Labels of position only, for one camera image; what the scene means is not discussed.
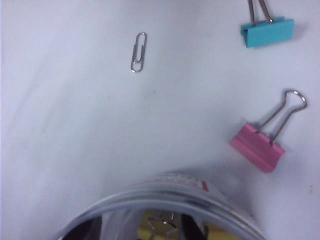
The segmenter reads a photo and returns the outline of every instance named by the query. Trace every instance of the white table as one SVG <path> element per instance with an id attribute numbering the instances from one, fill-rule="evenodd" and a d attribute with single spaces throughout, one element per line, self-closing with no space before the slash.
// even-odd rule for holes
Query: white table
<path id="1" fill-rule="evenodd" d="M 45 240 L 102 197 L 183 170 L 272 240 L 320 239 L 320 1 L 267 3 L 295 19 L 294 38 L 247 49 L 246 0 L 2 1 L 1 238 Z M 145 65 L 132 73 L 139 32 Z M 287 88 L 309 107 L 264 174 L 228 141 Z"/>

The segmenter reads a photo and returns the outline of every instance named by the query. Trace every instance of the blue binder clip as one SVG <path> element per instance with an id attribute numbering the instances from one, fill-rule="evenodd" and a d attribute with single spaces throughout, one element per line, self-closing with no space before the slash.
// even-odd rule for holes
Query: blue binder clip
<path id="1" fill-rule="evenodd" d="M 267 18 L 265 21 L 255 22 L 253 0 L 248 0 L 251 23 L 241 26 L 247 48 L 265 44 L 276 43 L 292 38 L 294 31 L 294 20 L 285 20 L 284 16 L 271 18 L 264 0 L 259 0 L 262 11 Z"/>

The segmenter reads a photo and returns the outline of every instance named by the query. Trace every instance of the metal wire handle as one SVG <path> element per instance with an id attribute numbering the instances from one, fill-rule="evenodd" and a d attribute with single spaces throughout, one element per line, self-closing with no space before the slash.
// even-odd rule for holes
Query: metal wire handle
<path id="1" fill-rule="evenodd" d="M 249 9 L 250 9 L 250 16 L 251 16 L 251 21 L 253 22 L 253 25 L 256 25 L 255 21 L 255 11 L 254 11 L 254 4 L 253 0 L 248 0 L 249 3 Z M 264 0 L 259 0 L 260 6 L 262 8 L 263 14 L 265 15 L 266 19 L 268 20 L 269 23 L 273 23 L 274 20 L 271 18 L 267 5 Z"/>
<path id="2" fill-rule="evenodd" d="M 281 126 L 279 127 L 279 129 L 277 130 L 275 135 L 270 138 L 270 144 L 273 144 L 273 142 L 275 141 L 277 136 L 280 134 L 280 132 L 284 128 L 285 124 L 288 122 L 288 120 L 291 117 L 291 115 L 294 114 L 294 113 L 297 113 L 297 112 L 299 112 L 299 111 L 301 111 L 303 109 L 305 109 L 308 106 L 306 98 L 303 95 L 301 95 L 301 93 L 299 93 L 298 91 L 296 91 L 296 90 L 287 90 L 287 91 L 285 91 L 284 95 L 283 95 L 283 101 L 281 103 L 281 106 L 259 127 L 259 129 L 255 133 L 257 133 L 257 134 L 260 133 L 261 129 L 265 125 L 267 125 L 285 107 L 285 105 L 287 103 L 287 95 L 289 93 L 293 93 L 295 95 L 298 95 L 301 98 L 302 102 L 303 102 L 303 106 L 297 107 L 297 108 L 293 109 L 291 112 L 289 112 L 289 114 L 285 117 L 283 123 L 281 124 Z"/>

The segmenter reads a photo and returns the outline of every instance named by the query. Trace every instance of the pink binder clip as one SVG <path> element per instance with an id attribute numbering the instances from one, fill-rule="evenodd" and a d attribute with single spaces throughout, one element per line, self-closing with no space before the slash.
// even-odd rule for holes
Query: pink binder clip
<path id="1" fill-rule="evenodd" d="M 266 135 L 261 133 L 261 129 L 284 108 L 287 102 L 288 93 L 298 95 L 303 101 L 303 106 L 293 109 L 286 116 L 276 134 L 271 138 L 268 138 Z M 249 161 L 254 163 L 261 171 L 265 173 L 272 172 L 276 168 L 281 155 L 285 153 L 285 150 L 283 150 L 278 144 L 274 143 L 276 137 L 284 128 L 291 115 L 305 109 L 307 105 L 306 98 L 298 91 L 285 91 L 281 106 L 261 125 L 260 128 L 256 129 L 251 124 L 246 123 L 230 141 L 230 145 L 244 155 Z"/>

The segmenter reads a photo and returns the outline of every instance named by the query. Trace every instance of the clear plastic container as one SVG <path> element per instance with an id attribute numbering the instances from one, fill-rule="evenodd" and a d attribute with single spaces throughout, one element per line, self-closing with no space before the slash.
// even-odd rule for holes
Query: clear plastic container
<path id="1" fill-rule="evenodd" d="M 243 240 L 267 240 L 255 221 L 214 185 L 192 176 L 164 173 L 91 206 L 51 240 L 62 240 L 85 221 L 101 216 L 98 240 L 136 240 L 145 209 L 187 214 L 218 226 Z"/>

